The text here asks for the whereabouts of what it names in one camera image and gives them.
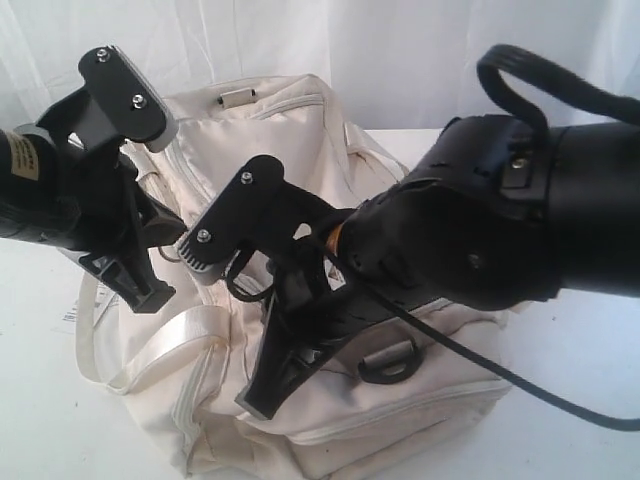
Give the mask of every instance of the bolt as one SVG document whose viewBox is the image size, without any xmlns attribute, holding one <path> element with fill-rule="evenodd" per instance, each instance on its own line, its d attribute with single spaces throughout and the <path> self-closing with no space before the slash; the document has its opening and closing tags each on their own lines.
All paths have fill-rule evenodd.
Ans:
<svg viewBox="0 0 640 480">
<path fill-rule="evenodd" d="M 467 260 L 469 260 L 469 263 L 474 270 L 480 270 L 484 264 L 484 261 L 482 260 L 480 255 L 477 255 L 475 253 L 470 253 L 467 256 Z"/>
<path fill-rule="evenodd" d="M 198 239 L 199 243 L 209 243 L 212 237 L 209 233 L 209 230 L 205 230 L 203 228 L 202 230 L 198 230 L 198 235 L 196 238 Z"/>
<path fill-rule="evenodd" d="M 133 96 L 131 103 L 133 104 L 133 108 L 140 110 L 147 106 L 147 99 L 138 93 Z"/>
<path fill-rule="evenodd" d="M 526 158 L 516 158 L 513 162 L 511 162 L 511 168 L 515 168 L 515 169 L 524 168 L 527 166 L 527 163 L 529 162 L 527 161 Z"/>
<path fill-rule="evenodd" d="M 104 63 L 109 60 L 109 58 L 111 57 L 111 54 L 109 53 L 109 50 L 107 50 L 106 48 L 101 48 L 96 52 L 96 57 L 98 57 L 98 61 L 100 63 Z"/>
<path fill-rule="evenodd" d="M 253 183 L 253 175 L 251 175 L 251 172 L 242 172 L 242 175 L 240 175 L 240 181 L 243 185 L 249 185 Z"/>
</svg>

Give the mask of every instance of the white duffel bag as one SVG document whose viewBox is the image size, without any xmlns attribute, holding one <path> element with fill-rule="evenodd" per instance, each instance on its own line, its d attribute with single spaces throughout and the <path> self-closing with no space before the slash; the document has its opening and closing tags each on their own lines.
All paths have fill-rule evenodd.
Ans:
<svg viewBox="0 0 640 480">
<path fill-rule="evenodd" d="M 248 79 L 166 99 L 180 129 L 164 151 L 127 153 L 143 188 L 187 225 L 251 157 L 269 154 L 288 182 L 334 207 L 355 207 L 400 180 L 406 169 L 346 121 L 335 94 L 314 76 Z M 134 315 L 96 302 L 86 277 L 77 322 L 81 373 L 123 399 L 134 420 L 183 475 L 236 467 L 265 479 L 358 479 L 477 424 L 509 389 L 492 373 L 398 320 L 354 339 L 269 421 L 234 402 L 250 378 L 262 307 L 241 303 L 223 282 L 197 284 L 150 252 L 159 278 L 177 290 L 157 314 Z M 263 287 L 264 263 L 239 279 Z M 438 301 L 414 312 L 451 338 L 504 365 L 499 316 Z M 368 355 L 412 340 L 424 361 L 408 380 L 358 378 Z"/>
</svg>

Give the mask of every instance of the bag strap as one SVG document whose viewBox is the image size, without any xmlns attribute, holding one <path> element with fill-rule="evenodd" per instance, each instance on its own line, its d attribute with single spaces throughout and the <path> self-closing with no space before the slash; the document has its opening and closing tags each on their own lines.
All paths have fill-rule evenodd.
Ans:
<svg viewBox="0 0 640 480">
<path fill-rule="evenodd" d="M 80 374 L 92 383 L 105 385 L 113 393 L 126 395 L 143 377 L 159 367 L 180 368 L 212 349 L 215 362 L 224 370 L 230 354 L 230 313 L 221 307 L 199 305 L 165 323 L 113 378 L 103 381 L 95 358 L 95 299 L 98 280 L 85 274 L 78 299 L 76 320 L 76 362 Z"/>
</svg>

